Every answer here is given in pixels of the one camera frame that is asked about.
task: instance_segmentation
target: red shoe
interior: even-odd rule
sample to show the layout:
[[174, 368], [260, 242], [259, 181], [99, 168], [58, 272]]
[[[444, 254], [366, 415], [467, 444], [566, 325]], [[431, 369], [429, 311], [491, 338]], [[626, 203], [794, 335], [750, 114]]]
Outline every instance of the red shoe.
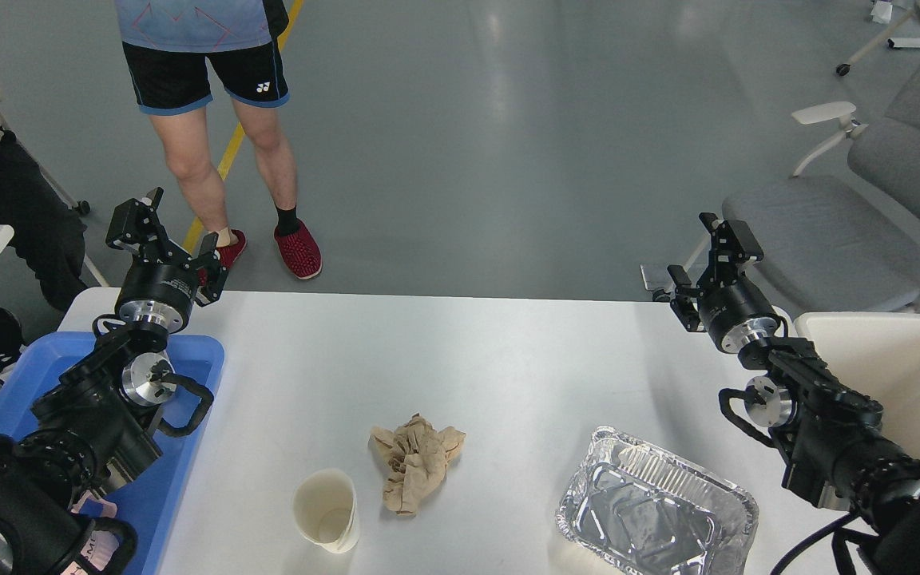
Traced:
[[[216, 248], [216, 252], [219, 252], [219, 263], [226, 269], [233, 269], [233, 264], [236, 263], [237, 258], [240, 258], [240, 254], [248, 248], [248, 237], [244, 236], [244, 233], [238, 229], [230, 230], [233, 232], [233, 235], [236, 236], [236, 244], [224, 245], [222, 248]], [[207, 274], [204, 273], [204, 270], [197, 272], [197, 283], [204, 285], [205, 281], [208, 281]]]
[[282, 261], [298, 280], [310, 280], [322, 271], [322, 252], [303, 221], [300, 221], [300, 229], [289, 236], [279, 236], [276, 232], [272, 232], [272, 236], [279, 245]]

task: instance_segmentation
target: crumpled paper bag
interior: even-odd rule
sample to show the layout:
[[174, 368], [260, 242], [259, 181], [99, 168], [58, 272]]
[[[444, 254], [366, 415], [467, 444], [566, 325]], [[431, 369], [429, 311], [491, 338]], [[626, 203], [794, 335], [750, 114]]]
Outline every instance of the crumpled paper bag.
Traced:
[[420, 414], [395, 432], [371, 428], [371, 439], [390, 467], [383, 487], [386, 508], [396, 514], [416, 514], [421, 499], [446, 479], [446, 468], [460, 455], [466, 435], [452, 426], [437, 432]]

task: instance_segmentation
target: gray chair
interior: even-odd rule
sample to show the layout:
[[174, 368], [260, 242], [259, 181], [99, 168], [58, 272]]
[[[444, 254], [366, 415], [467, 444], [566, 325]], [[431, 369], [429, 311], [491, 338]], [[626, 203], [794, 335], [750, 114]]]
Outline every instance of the gray chair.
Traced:
[[[834, 102], [795, 113], [802, 123], [838, 117], [841, 130], [799, 164], [795, 177], [723, 202], [723, 218], [751, 226], [766, 254], [755, 266], [759, 279], [787, 299], [783, 307], [792, 314], [920, 312], [920, 66], [878, 121], [852, 121], [853, 109]], [[905, 222], [902, 211], [887, 217], [835, 177], [800, 175], [844, 139], [854, 142], [851, 171], [917, 221]]]

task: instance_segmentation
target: foil container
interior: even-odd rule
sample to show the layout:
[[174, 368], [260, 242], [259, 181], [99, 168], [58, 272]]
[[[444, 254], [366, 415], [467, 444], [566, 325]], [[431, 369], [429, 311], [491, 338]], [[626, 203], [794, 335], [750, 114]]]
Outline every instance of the foil container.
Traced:
[[736, 575], [758, 517], [744, 489], [600, 426], [556, 523], [567, 539], [629, 575]]

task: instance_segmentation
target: blue plastic tray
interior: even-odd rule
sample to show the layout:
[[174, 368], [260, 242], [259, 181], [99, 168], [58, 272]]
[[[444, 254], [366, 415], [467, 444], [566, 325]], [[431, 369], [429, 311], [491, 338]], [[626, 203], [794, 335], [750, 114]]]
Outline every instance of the blue plastic tray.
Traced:
[[[59, 375], [93, 348], [94, 335], [76, 331], [54, 332], [32, 343], [16, 363], [10, 381], [0, 390], [0, 433], [19, 440], [36, 430], [38, 421], [30, 413], [30, 404], [59, 385]], [[167, 352], [177, 374], [194, 378], [216, 393], [225, 357], [216, 339], [206, 335], [172, 335]], [[174, 426], [182, 426], [196, 405], [197, 397], [179, 389], [165, 404], [165, 419]], [[205, 419], [200, 428], [183, 438], [155, 433], [161, 458], [136, 481], [106, 498], [116, 503], [117, 519], [137, 530], [137, 553], [127, 565], [125, 575], [156, 574], [197, 442], [207, 423]]]

